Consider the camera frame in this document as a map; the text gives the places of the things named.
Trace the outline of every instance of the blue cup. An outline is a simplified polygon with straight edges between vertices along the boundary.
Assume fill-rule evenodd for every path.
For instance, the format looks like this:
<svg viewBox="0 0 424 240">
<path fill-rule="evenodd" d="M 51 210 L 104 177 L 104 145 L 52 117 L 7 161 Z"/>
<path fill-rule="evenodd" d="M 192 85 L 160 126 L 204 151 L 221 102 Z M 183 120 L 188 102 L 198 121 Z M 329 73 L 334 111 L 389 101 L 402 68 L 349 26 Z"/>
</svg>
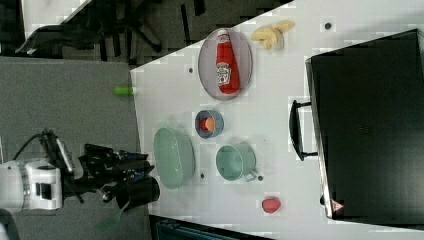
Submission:
<svg viewBox="0 0 424 240">
<path fill-rule="evenodd" d="M 205 131 L 200 128 L 200 121 L 209 117 L 212 117 L 215 122 L 215 129 L 213 132 Z M 222 132 L 222 130 L 224 130 L 224 119 L 222 119 L 222 116 L 219 112 L 214 110 L 200 111 L 197 114 L 196 119 L 194 120 L 194 123 L 195 123 L 197 134 L 199 134 L 201 138 L 205 138 L 205 139 L 216 137 Z"/>
</svg>

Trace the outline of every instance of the red tag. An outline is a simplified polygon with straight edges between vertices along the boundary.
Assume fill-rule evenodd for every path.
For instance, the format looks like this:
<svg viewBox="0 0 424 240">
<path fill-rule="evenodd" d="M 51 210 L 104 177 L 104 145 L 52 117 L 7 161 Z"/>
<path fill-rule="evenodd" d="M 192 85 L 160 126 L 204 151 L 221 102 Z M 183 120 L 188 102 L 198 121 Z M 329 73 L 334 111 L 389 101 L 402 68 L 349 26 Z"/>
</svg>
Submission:
<svg viewBox="0 0 424 240">
<path fill-rule="evenodd" d="M 333 199 L 331 199 L 331 204 L 333 205 L 333 211 L 334 212 L 337 212 L 337 211 L 339 211 L 340 209 L 343 208 L 343 205 L 341 205 L 340 203 L 334 201 Z"/>
</svg>

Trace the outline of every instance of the white table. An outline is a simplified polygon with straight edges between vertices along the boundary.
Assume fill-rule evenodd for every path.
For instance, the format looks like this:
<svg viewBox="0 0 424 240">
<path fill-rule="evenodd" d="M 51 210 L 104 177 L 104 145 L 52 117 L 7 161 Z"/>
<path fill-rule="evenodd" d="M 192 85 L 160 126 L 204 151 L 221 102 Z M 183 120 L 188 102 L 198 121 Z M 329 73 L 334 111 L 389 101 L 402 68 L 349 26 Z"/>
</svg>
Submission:
<svg viewBox="0 0 424 240">
<path fill-rule="evenodd" d="M 91 0 L 21 0 L 25 38 L 38 28 L 71 19 Z"/>
<path fill-rule="evenodd" d="M 284 35 L 285 48 L 280 52 L 266 51 L 249 40 L 254 61 L 250 86 L 228 102 L 213 99 L 202 88 L 197 72 L 202 42 L 131 71 L 139 89 L 135 100 L 142 151 L 148 152 L 155 164 L 153 138 L 163 122 L 187 133 L 195 148 L 192 180 L 173 191 L 160 184 L 161 196 L 149 204 L 150 214 L 271 239 L 422 239 L 424 232 L 327 219 L 319 204 L 317 158 L 298 159 L 291 146 L 288 119 L 293 100 L 309 100 L 307 58 L 413 28 L 424 29 L 423 8 L 419 0 L 297 0 L 235 26 L 234 30 L 250 39 L 260 26 L 284 19 L 296 23 Z M 333 25 L 329 31 L 323 27 L 327 22 Z M 204 140 L 197 135 L 193 119 L 201 109 L 221 112 L 225 129 L 220 136 Z M 302 111 L 304 149 L 312 152 L 316 149 L 312 115 L 308 109 Z M 217 150 L 242 141 L 255 151 L 262 182 L 227 182 L 219 176 Z M 268 215 L 261 209 L 267 196 L 282 201 L 277 213 Z"/>
</svg>

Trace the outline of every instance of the banana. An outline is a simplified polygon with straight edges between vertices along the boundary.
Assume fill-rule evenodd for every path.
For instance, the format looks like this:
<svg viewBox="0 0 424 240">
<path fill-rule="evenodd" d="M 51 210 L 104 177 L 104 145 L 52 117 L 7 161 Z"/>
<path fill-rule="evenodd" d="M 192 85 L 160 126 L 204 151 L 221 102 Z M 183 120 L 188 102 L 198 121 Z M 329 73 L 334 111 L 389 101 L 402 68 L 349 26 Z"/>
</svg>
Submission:
<svg viewBox="0 0 424 240">
<path fill-rule="evenodd" d="M 278 42 L 277 33 L 270 27 L 256 29 L 250 37 L 253 41 L 269 40 L 273 44 Z"/>
<path fill-rule="evenodd" d="M 275 31 L 279 31 L 281 34 L 283 34 L 284 32 L 287 32 L 288 30 L 292 29 L 293 26 L 294 26 L 294 22 L 289 20 L 284 20 L 272 25 L 272 29 Z"/>
<path fill-rule="evenodd" d="M 256 29 L 250 38 L 253 41 L 259 41 L 266 50 L 272 47 L 279 49 L 284 47 L 284 39 L 280 38 L 281 34 L 292 29 L 294 23 L 292 21 L 284 20 L 272 26 L 265 26 Z"/>
<path fill-rule="evenodd" d="M 271 49 L 271 42 L 268 39 L 260 40 L 260 43 L 265 47 L 266 50 Z"/>
</svg>

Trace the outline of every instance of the ketchup bottle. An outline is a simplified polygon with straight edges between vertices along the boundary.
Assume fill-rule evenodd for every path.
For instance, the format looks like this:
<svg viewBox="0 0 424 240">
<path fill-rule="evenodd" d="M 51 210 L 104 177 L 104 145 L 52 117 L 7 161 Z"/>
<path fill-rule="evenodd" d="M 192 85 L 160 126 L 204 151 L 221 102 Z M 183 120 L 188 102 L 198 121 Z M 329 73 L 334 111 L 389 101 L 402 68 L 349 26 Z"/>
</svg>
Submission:
<svg viewBox="0 0 424 240">
<path fill-rule="evenodd" d="M 230 35 L 225 29 L 218 31 L 216 49 L 216 80 L 222 93 L 232 94 L 240 87 L 239 72 Z"/>
</svg>

